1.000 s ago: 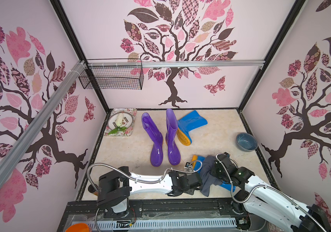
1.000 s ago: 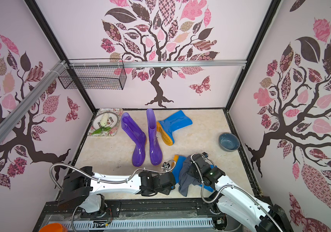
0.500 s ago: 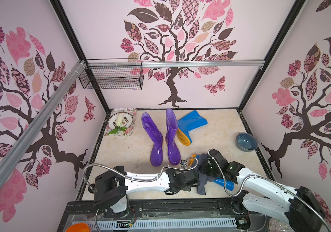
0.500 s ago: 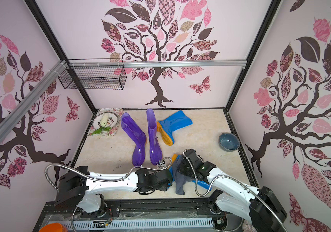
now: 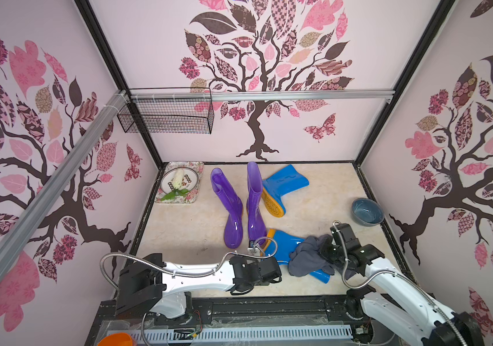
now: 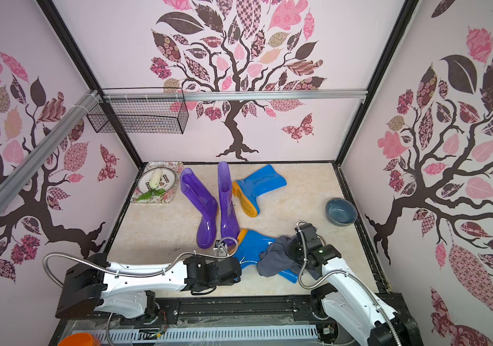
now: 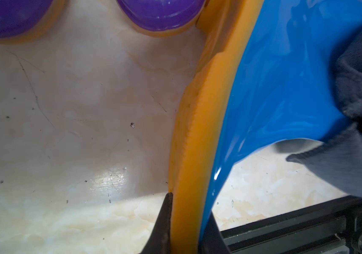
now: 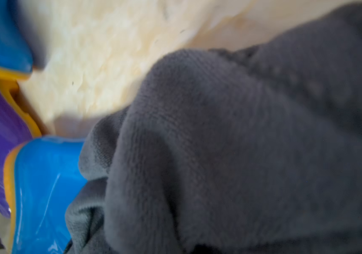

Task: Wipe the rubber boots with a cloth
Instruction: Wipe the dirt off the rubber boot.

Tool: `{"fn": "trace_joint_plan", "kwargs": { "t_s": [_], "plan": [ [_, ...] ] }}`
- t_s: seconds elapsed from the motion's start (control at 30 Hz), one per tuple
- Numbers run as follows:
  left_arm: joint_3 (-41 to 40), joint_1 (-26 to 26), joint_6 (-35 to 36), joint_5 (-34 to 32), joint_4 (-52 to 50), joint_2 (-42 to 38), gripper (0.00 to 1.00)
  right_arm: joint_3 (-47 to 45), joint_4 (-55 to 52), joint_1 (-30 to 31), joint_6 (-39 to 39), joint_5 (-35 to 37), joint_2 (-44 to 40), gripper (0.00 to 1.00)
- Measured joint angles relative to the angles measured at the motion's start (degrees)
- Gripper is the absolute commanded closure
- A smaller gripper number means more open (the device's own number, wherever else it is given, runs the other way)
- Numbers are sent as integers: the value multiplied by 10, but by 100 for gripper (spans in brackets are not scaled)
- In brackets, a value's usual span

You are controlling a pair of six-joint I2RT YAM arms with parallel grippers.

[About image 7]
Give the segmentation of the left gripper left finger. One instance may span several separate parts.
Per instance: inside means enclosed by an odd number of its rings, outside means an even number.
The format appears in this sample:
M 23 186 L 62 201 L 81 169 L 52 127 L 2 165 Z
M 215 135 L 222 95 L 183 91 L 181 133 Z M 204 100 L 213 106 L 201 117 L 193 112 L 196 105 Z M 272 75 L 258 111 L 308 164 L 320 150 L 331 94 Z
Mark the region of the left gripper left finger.
M 170 254 L 170 222 L 173 194 L 167 193 L 152 233 L 141 254 Z

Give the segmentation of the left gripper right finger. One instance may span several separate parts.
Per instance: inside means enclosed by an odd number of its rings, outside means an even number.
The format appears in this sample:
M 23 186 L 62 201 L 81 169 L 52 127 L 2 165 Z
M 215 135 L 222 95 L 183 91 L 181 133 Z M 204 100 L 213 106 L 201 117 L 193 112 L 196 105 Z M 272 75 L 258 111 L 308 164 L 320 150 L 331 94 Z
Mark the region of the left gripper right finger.
M 209 217 L 202 241 L 199 244 L 199 254 L 231 254 L 230 249 L 223 241 L 213 213 Z

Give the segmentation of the grey cloth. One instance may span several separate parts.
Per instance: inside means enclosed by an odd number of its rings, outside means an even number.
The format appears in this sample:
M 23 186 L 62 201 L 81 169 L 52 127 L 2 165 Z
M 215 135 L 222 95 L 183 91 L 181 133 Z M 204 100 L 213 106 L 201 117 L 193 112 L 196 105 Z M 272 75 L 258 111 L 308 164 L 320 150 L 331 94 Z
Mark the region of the grey cloth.
M 336 101 L 351 125 L 323 145 L 292 154 L 287 161 L 304 165 L 341 191 L 362 197 L 362 31 L 337 59 Z

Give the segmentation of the blue boot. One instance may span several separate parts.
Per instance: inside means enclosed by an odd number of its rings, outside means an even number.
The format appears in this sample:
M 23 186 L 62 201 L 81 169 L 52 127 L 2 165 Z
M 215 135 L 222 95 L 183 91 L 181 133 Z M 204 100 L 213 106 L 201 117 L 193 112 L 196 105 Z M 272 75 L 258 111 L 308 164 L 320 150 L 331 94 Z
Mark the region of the blue boot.
M 206 35 L 169 159 L 170 251 L 195 254 L 234 164 L 283 140 L 349 126 L 333 63 L 362 29 L 362 1 L 206 1 Z

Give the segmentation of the purple boot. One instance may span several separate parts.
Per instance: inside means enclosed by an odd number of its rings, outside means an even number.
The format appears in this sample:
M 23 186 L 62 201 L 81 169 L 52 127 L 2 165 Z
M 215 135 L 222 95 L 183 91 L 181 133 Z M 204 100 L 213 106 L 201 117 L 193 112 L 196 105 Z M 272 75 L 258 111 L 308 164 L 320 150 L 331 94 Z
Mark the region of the purple boot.
M 43 36 L 67 1 L 0 1 L 0 44 L 19 44 Z
M 117 1 L 133 27 L 150 37 L 174 36 L 189 29 L 205 3 L 204 0 Z

